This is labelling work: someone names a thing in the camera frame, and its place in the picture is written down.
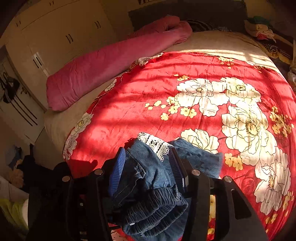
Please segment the blue denim pants lace trim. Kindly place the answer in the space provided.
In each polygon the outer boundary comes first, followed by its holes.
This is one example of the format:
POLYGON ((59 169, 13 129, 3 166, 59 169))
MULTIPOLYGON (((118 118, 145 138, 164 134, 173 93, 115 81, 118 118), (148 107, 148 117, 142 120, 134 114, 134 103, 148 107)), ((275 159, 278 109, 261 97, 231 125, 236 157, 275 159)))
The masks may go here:
POLYGON ((108 215, 110 223, 121 226, 134 240, 178 240, 183 235, 191 200, 177 188, 170 148, 209 177, 217 178, 221 171, 221 153, 207 152, 182 138, 167 143, 139 133, 125 149, 125 166, 117 191, 110 195, 108 215))

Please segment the red floral blanket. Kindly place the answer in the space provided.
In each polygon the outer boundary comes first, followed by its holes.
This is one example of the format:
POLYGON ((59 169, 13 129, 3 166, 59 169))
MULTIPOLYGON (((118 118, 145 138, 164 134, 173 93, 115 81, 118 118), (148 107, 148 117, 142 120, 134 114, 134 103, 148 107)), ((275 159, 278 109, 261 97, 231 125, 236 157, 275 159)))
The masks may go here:
POLYGON ((168 52, 103 88, 69 133, 63 159, 87 175, 148 133, 222 154, 270 240, 295 207, 295 94, 276 71, 232 58, 168 52))

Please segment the pink quilt roll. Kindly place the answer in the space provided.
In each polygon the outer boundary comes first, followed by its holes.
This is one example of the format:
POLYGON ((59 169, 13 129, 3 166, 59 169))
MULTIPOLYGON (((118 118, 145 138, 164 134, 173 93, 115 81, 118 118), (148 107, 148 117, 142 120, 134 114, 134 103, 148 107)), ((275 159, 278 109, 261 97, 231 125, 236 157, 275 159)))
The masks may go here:
POLYGON ((66 110, 87 93, 127 70, 133 61, 183 43, 192 32, 187 21, 165 16, 131 33, 124 41, 75 58, 48 77, 48 107, 53 111, 66 110))

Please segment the cream wardrobe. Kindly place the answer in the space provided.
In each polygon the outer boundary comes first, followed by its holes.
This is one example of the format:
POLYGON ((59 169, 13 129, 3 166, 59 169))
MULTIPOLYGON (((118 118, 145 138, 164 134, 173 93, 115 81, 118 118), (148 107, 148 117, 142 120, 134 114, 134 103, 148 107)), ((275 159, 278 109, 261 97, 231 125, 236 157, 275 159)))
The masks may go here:
POLYGON ((116 39, 100 1, 27 1, 1 36, 9 59, 1 75, 21 82, 15 99, 2 108, 6 122, 26 142, 36 142, 48 109, 47 78, 116 39))

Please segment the dark green headboard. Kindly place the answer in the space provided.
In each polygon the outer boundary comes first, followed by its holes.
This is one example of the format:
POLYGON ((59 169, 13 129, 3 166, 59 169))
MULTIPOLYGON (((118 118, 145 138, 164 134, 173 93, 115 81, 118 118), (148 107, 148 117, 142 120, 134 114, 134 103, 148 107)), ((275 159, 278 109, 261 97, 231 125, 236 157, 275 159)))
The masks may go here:
POLYGON ((160 1, 128 12, 135 31, 168 15, 187 21, 195 32, 198 23, 204 25, 203 29, 226 27, 242 32, 247 7, 244 1, 160 1))

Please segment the stack of folded clothes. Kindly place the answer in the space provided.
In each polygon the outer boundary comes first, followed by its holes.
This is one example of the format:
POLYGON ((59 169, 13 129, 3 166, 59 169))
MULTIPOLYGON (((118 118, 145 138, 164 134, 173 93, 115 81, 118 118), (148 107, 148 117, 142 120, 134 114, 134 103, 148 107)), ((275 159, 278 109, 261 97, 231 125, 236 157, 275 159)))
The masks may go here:
POLYGON ((246 32, 273 59, 290 65, 293 61, 293 37, 276 30, 269 20, 255 16, 244 21, 246 32))

